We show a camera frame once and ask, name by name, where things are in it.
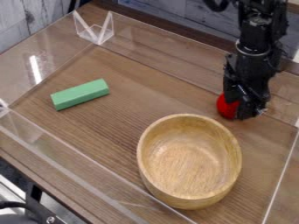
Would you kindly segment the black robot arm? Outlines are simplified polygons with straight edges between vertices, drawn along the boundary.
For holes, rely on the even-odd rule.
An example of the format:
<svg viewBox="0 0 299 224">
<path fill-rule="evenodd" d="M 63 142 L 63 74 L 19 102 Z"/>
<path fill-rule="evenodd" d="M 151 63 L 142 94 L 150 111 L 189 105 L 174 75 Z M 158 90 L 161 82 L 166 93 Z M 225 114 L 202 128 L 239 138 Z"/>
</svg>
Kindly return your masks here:
<svg viewBox="0 0 299 224">
<path fill-rule="evenodd" d="M 203 0 L 222 12 L 238 8 L 239 38 L 235 52 L 226 55 L 223 92 L 217 101 L 219 114 L 230 120 L 261 116 L 271 100 L 269 82 L 281 72 L 286 54 L 287 0 Z"/>
</svg>

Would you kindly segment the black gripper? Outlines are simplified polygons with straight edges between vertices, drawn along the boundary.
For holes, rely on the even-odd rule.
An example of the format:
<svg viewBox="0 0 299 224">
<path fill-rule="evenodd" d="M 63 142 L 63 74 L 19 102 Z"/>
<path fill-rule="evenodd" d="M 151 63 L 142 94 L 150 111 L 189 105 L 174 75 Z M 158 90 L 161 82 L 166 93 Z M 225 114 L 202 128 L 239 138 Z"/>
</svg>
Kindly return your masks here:
<svg viewBox="0 0 299 224">
<path fill-rule="evenodd" d="M 270 101 L 269 81 L 273 77 L 267 60 L 229 53 L 226 56 L 223 93 L 226 103 L 239 101 L 239 120 L 259 116 Z"/>
</svg>

